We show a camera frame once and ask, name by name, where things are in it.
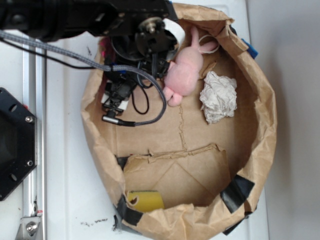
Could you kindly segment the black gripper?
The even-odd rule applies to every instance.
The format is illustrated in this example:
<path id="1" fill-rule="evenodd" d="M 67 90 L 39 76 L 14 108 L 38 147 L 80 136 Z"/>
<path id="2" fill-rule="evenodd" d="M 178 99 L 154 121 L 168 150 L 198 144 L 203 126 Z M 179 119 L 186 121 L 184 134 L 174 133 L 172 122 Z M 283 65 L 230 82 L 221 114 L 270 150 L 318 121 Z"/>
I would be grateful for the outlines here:
<path id="1" fill-rule="evenodd" d="M 185 40 L 185 31 L 179 25 L 173 3 L 169 0 L 164 3 L 168 13 L 163 17 L 148 17 L 138 24 L 133 35 L 111 38 L 118 65 L 136 67 L 155 78 L 167 74 Z"/>

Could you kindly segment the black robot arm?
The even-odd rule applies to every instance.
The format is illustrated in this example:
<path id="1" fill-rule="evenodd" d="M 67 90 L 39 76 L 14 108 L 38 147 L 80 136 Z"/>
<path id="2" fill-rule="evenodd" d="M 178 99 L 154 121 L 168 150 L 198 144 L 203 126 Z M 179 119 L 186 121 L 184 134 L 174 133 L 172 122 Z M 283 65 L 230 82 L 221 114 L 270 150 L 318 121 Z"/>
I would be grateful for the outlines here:
<path id="1" fill-rule="evenodd" d="M 0 28 L 42 42 L 107 36 L 119 64 L 163 76 L 184 40 L 168 0 L 3 0 Z"/>

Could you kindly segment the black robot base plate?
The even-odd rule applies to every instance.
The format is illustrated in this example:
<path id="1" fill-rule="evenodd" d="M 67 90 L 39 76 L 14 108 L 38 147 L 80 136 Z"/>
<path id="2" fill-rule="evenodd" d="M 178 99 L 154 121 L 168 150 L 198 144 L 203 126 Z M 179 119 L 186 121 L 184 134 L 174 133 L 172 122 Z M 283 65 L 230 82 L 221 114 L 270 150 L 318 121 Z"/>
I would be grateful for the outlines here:
<path id="1" fill-rule="evenodd" d="M 0 200 L 36 167 L 36 117 L 5 88 L 0 89 Z"/>

